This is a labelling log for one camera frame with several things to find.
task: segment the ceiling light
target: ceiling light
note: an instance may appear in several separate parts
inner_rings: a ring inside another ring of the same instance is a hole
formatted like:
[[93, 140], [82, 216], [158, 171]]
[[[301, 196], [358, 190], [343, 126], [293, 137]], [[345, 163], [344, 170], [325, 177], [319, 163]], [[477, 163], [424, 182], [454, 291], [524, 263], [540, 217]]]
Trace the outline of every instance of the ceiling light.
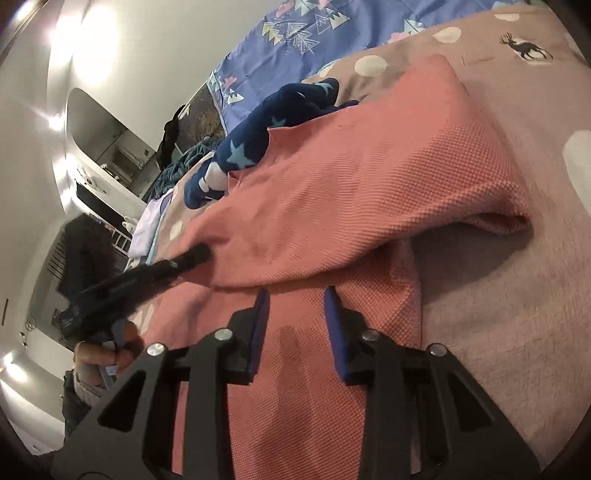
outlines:
[[66, 209], [66, 207], [68, 207], [69, 204], [71, 204], [75, 196], [76, 186], [69, 186], [68, 188], [64, 189], [62, 193], [60, 193], [60, 200], [61, 204], [64, 207], [64, 210]]
[[84, 17], [74, 53], [74, 70], [85, 82], [98, 83], [109, 76], [119, 44], [113, 11], [99, 5]]
[[52, 66], [70, 63], [80, 36], [80, 17], [62, 15], [57, 21], [56, 29], [51, 33]]
[[27, 381], [27, 374], [17, 364], [8, 364], [6, 366], [6, 372], [8, 375], [10, 375], [17, 382], [26, 382]]
[[68, 175], [68, 165], [66, 158], [62, 157], [53, 164], [53, 176], [56, 178], [56, 183], [59, 184]]
[[66, 118], [61, 113], [56, 113], [55, 116], [52, 116], [49, 120], [49, 128], [51, 128], [55, 132], [61, 132], [64, 130], [64, 126], [66, 124]]
[[14, 19], [17, 22], [22, 22], [29, 16], [29, 14], [35, 8], [35, 2], [33, 0], [29, 0], [28, 2], [23, 3], [22, 7], [17, 10], [17, 13], [14, 14]]

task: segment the person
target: person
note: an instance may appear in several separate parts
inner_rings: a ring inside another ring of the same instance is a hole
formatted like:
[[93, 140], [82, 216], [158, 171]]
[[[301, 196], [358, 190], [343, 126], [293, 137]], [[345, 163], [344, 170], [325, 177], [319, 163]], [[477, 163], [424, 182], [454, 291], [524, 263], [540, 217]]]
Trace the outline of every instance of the person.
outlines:
[[80, 342], [74, 348], [75, 366], [64, 376], [62, 413], [66, 440], [106, 391], [100, 367], [117, 365], [120, 374], [143, 350], [143, 341], [132, 322], [125, 325], [123, 336], [126, 347], [117, 352], [89, 342]]

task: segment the navy star fabric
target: navy star fabric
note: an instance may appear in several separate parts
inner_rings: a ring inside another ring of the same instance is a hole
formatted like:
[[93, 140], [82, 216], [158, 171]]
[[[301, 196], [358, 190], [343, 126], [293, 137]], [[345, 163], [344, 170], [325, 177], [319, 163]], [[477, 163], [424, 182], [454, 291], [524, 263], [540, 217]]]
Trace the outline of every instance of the navy star fabric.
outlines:
[[222, 141], [212, 158], [199, 167], [185, 184], [187, 208], [197, 209], [210, 200], [219, 200], [226, 192], [227, 175], [257, 165], [269, 146], [269, 128], [294, 127], [348, 106], [350, 100], [335, 106], [339, 82], [328, 78], [321, 82], [290, 83], [269, 95]]

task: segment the beige bedspread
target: beige bedspread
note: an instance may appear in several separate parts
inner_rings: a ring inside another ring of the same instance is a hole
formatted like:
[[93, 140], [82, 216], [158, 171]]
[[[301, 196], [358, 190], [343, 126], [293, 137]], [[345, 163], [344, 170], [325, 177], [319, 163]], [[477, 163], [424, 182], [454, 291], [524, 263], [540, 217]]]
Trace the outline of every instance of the beige bedspread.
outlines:
[[[434, 53], [448, 58], [515, 157], [532, 228], [495, 237], [454, 225], [415, 239], [423, 345], [448, 345], [546, 465], [591, 403], [591, 70], [551, 11], [512, 6], [360, 52], [309, 81], [339, 79], [341, 102], [378, 98]], [[160, 258], [201, 213], [184, 208], [180, 193], [161, 225]], [[143, 332], [155, 304], [134, 318]]]

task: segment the human hand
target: human hand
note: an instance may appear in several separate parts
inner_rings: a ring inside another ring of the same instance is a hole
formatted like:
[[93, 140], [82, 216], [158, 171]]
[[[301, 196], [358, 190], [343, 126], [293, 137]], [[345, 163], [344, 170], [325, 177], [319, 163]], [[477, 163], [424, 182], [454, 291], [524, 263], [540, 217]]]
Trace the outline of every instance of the human hand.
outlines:
[[123, 338], [126, 348], [117, 352], [94, 343], [78, 343], [74, 348], [74, 363], [79, 380], [94, 387], [104, 388], [105, 384], [99, 367], [117, 365], [118, 373], [128, 368], [144, 346], [137, 327], [131, 322], [127, 322], [125, 325]]

